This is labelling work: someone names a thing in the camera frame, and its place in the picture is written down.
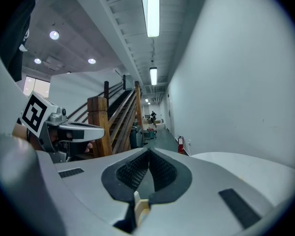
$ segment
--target dark clothing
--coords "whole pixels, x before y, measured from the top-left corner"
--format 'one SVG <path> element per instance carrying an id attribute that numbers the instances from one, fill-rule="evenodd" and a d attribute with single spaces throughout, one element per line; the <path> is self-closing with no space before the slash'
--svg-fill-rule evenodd
<path id="1" fill-rule="evenodd" d="M 30 14 L 35 0 L 13 0 L 4 5 L 9 7 L 9 16 L 0 36 L 0 57 L 9 74 L 15 81 L 22 79 L 22 56 L 19 50 L 30 26 Z"/>

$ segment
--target door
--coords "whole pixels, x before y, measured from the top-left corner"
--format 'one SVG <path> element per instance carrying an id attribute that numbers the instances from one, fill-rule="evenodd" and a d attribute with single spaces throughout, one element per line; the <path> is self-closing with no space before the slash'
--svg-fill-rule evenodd
<path id="1" fill-rule="evenodd" d="M 169 121 L 167 122 L 167 128 L 169 129 L 170 133 L 175 137 L 173 101 L 169 93 L 167 94 L 167 109 L 169 117 Z"/>

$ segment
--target wooden post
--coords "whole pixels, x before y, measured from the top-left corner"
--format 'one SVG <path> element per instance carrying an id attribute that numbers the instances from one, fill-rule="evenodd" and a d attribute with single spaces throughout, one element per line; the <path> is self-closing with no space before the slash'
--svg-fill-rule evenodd
<path id="1" fill-rule="evenodd" d="M 138 81 L 134 83 L 136 87 L 136 99 L 137 99 L 137 118 L 138 124 L 141 126 L 143 130 L 143 121 L 142 121 L 142 114 L 141 114 L 141 93 L 140 93 L 140 84 Z"/>
<path id="2" fill-rule="evenodd" d="M 109 82 L 104 82 L 104 98 L 107 99 L 107 108 L 109 108 Z"/>
<path id="3" fill-rule="evenodd" d="M 105 98 L 100 96 L 88 98 L 88 123 L 105 129 L 104 137 L 95 140 L 98 155 L 100 157 L 112 155 L 113 150 L 110 144 L 107 117 L 107 101 Z"/>
<path id="4" fill-rule="evenodd" d="M 126 76 L 125 75 L 123 75 L 123 77 L 122 77 L 122 89 L 126 90 Z"/>

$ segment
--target black rubber strip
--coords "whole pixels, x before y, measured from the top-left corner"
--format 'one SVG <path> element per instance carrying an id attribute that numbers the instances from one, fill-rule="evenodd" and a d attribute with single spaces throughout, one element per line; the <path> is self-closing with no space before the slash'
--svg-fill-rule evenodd
<path id="1" fill-rule="evenodd" d="M 218 193 L 244 229 L 257 223 L 261 217 L 246 203 L 233 189 L 226 189 Z"/>
<path id="2" fill-rule="evenodd" d="M 76 175 L 76 174 L 79 174 L 79 173 L 82 173 L 82 172 L 84 172 L 84 170 L 82 170 L 81 168 L 76 168 L 76 169 L 73 169 L 73 170 L 61 171 L 61 172 L 58 172 L 58 173 L 59 173 L 61 178 L 64 178 L 64 177 L 70 177 L 70 176 L 73 176 L 73 175 Z"/>

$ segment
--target linear pendant light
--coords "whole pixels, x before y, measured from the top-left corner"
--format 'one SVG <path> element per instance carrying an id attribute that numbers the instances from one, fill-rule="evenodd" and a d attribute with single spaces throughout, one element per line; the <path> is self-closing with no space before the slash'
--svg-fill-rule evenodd
<path id="1" fill-rule="evenodd" d="M 157 68 L 156 67 L 151 67 L 149 69 L 149 73 L 151 76 L 151 84 L 152 86 L 157 84 Z"/>
<path id="2" fill-rule="evenodd" d="M 158 37 L 160 27 L 160 0 L 142 0 L 147 36 Z"/>

